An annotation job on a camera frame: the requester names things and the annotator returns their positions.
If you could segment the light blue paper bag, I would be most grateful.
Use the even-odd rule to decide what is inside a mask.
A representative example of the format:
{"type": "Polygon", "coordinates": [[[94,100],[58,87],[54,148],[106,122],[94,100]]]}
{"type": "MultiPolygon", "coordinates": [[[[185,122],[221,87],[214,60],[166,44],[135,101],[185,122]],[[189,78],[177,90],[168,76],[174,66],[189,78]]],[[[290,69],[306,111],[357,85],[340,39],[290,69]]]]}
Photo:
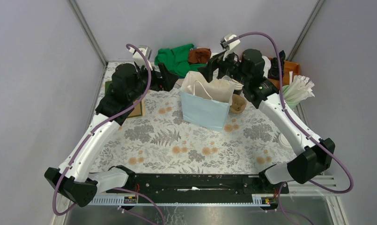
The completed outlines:
{"type": "Polygon", "coordinates": [[[183,120],[222,132],[232,105],[234,88],[235,84],[230,80],[207,82],[200,72],[188,72],[180,88],[183,120]]]}

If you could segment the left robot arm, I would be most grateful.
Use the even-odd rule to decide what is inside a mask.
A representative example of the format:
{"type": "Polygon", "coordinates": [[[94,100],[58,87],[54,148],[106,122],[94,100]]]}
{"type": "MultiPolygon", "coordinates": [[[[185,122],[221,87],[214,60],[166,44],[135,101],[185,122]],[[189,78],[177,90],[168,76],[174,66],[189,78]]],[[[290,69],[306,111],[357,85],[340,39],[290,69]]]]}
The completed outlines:
{"type": "Polygon", "coordinates": [[[150,47],[127,44],[127,48],[133,54],[134,63],[117,66],[85,135],[58,168],[49,167],[44,174],[55,196],[61,194],[80,207],[88,205],[98,193],[114,188],[128,193],[134,189],[134,173],[127,168],[116,166],[105,172],[91,173],[91,167],[110,136],[147,92],[171,91],[178,80],[164,64],[159,72],[153,69],[149,61],[150,47]]]}

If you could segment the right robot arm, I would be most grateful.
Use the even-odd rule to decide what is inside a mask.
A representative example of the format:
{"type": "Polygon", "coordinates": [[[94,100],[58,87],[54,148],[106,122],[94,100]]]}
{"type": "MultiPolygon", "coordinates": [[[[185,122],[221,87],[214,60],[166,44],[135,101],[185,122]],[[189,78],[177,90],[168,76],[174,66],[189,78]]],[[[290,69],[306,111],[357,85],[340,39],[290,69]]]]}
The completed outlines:
{"type": "Polygon", "coordinates": [[[223,52],[213,56],[199,72],[210,82],[218,69],[219,79],[227,75],[242,84],[244,97],[277,126],[296,154],[290,162],[263,170],[258,180],[259,189],[270,193],[277,184],[291,180],[304,184],[330,167],[335,143],[314,133],[287,105],[281,90],[264,76],[265,60],[260,51],[247,49],[240,61],[234,59],[232,50],[245,36],[248,33],[225,36],[221,40],[223,52]]]}

